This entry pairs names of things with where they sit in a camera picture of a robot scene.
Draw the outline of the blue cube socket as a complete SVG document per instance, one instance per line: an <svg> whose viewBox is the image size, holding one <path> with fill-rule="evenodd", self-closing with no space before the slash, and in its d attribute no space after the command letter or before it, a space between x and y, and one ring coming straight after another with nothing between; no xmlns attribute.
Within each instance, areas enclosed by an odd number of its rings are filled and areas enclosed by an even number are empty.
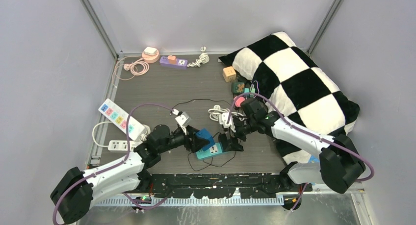
<svg viewBox="0 0 416 225"><path fill-rule="evenodd" d="M200 150L201 151L207 151L210 147L212 147L215 144L215 141L213 139L213 136L211 133L206 129L203 128L200 131L196 133L197 137L205 139L208 141Z"/></svg>

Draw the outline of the teal usb power strip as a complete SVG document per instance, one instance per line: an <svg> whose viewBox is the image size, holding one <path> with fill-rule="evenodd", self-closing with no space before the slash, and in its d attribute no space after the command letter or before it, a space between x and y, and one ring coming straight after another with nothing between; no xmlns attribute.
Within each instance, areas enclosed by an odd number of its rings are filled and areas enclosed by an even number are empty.
<svg viewBox="0 0 416 225"><path fill-rule="evenodd" d="M200 150L196 152L196 157L199 160L205 160L223 154L221 143L215 143L208 150Z"/></svg>

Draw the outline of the pink plug adapter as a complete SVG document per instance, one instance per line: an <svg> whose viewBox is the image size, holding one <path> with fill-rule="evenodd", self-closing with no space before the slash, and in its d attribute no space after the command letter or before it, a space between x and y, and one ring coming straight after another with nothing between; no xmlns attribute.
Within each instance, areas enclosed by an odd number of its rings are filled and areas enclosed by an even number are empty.
<svg viewBox="0 0 416 225"><path fill-rule="evenodd" d="M235 106L236 108L240 108L240 107L241 107L241 104L242 104L245 100L246 100L246 98L245 98L245 97L235 97L235 98L234 98L234 106Z"/></svg>

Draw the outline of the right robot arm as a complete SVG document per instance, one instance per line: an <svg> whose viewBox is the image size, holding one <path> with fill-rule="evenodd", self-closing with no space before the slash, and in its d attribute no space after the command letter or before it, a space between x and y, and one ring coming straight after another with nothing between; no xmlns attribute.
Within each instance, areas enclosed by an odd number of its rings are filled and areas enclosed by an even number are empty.
<svg viewBox="0 0 416 225"><path fill-rule="evenodd" d="M292 160L276 176L273 192L292 191L301 184L318 183L342 194L365 172L365 163L349 137L315 133L280 117L276 111L267 112L255 98L244 101L241 108L243 117L233 116L231 112L218 117L219 124L229 132L229 137L222 134L219 138L224 151L242 151L239 141L246 141L247 134L258 132L292 144L318 159L305 163Z"/></svg>

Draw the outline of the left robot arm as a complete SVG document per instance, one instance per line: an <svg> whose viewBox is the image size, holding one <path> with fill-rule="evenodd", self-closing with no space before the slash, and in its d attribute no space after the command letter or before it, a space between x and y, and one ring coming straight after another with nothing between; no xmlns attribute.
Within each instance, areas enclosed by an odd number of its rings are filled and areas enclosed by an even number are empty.
<svg viewBox="0 0 416 225"><path fill-rule="evenodd" d="M95 204L116 194L132 190L146 192L151 185L147 169L161 160L163 152L183 146L196 153L209 143L191 126L171 131L166 125L158 125L124 157L89 170L69 169L50 195L55 205L52 222L57 224L59 215L65 225L72 224Z"/></svg>

